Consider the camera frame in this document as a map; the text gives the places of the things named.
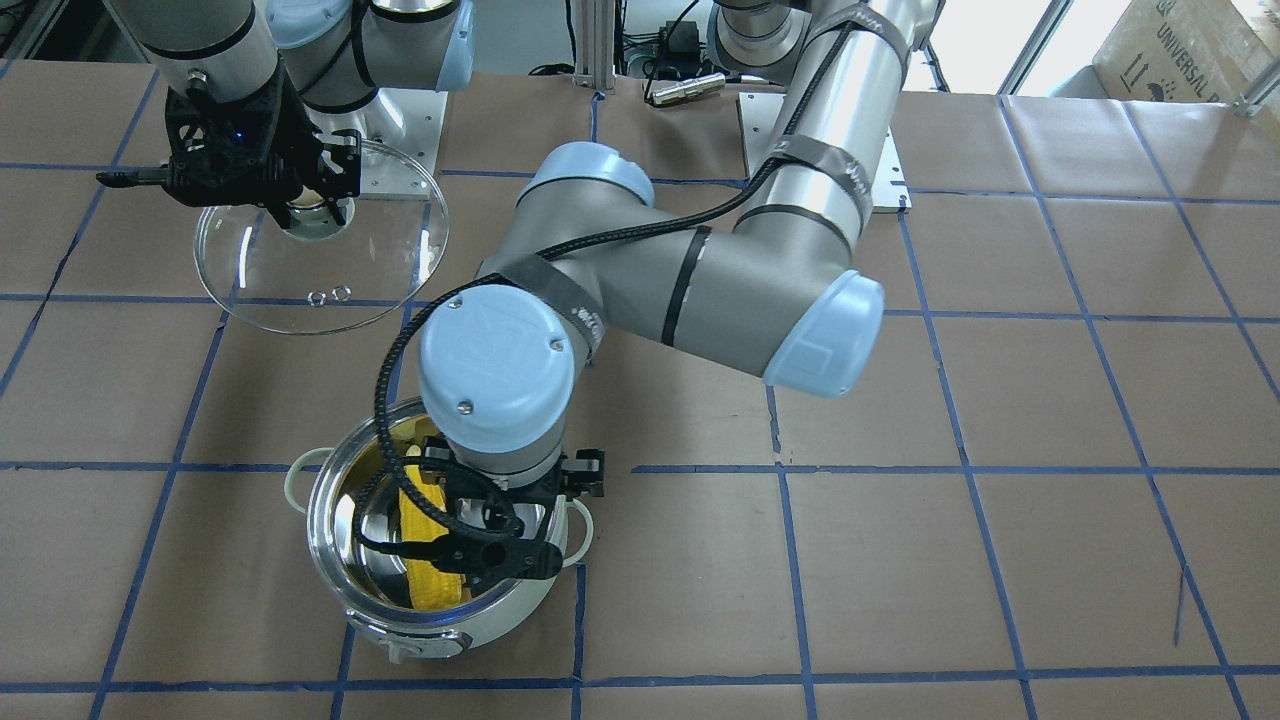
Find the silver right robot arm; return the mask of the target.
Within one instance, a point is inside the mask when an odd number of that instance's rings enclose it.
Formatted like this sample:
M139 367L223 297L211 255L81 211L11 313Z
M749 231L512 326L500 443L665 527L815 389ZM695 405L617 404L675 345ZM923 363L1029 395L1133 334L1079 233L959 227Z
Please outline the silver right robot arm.
M456 91L474 72L471 1L114 1L168 82L160 167L97 174L157 186L188 208L266 210L284 231L342 228L360 190L364 132L330 141L384 88Z

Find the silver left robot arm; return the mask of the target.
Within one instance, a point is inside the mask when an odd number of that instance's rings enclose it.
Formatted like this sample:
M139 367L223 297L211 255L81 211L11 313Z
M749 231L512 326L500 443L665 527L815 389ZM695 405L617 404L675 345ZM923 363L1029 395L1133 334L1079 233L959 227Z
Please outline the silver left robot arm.
M596 142L550 152L474 281L389 348L372 423L384 464L355 497L352 539L492 584L547 579L561 550L515 511L556 477L577 378L618 328L818 397L856 383L884 315L852 268L913 54L941 1L726 1L748 44L809 22L782 64L783 106L739 195L687 217Z

